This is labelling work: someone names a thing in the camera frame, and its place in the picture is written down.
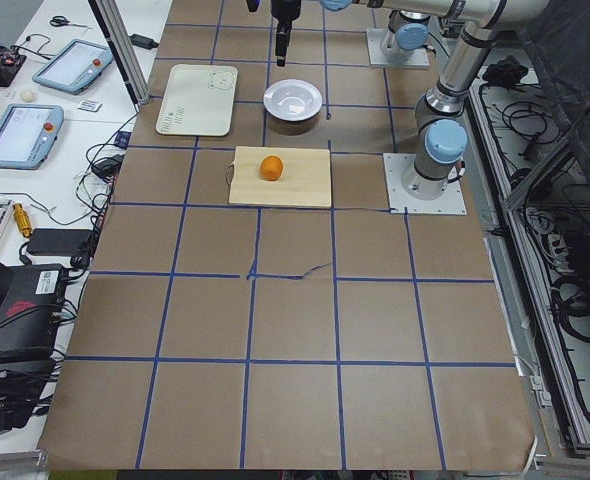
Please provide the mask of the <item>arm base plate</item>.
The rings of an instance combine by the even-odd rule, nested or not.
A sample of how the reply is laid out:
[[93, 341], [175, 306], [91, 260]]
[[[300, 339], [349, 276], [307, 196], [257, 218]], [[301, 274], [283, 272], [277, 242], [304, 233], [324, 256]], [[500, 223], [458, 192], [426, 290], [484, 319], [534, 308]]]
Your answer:
[[396, 214], [466, 215], [461, 184], [455, 177], [427, 180], [415, 170], [415, 154], [383, 155], [389, 210]]
[[430, 66], [424, 47], [428, 28], [423, 24], [407, 24], [394, 32], [367, 29], [366, 38], [371, 66], [403, 69], [428, 69]]

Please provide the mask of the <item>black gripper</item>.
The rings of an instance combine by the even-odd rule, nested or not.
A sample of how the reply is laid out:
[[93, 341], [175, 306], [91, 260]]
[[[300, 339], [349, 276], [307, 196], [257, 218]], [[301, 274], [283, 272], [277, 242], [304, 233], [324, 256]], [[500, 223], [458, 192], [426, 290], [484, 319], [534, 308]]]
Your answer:
[[278, 67], [286, 65], [290, 24], [300, 17], [301, 8], [301, 0], [271, 0], [271, 15], [278, 21], [275, 35], [275, 57]]

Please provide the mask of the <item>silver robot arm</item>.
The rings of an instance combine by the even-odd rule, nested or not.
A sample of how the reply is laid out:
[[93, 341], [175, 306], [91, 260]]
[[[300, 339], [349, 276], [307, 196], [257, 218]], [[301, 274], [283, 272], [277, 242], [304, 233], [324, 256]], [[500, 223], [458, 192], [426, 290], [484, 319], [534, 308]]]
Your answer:
[[462, 29], [434, 87], [415, 109], [420, 151], [401, 175], [402, 187], [420, 200], [434, 200], [446, 190], [448, 176], [463, 156], [468, 137], [455, 120], [462, 113], [468, 89], [498, 34], [533, 20], [546, 1], [366, 1], [385, 8], [447, 19], [462, 19]]
[[392, 10], [381, 49], [387, 55], [401, 55], [422, 48], [429, 36], [428, 14]]

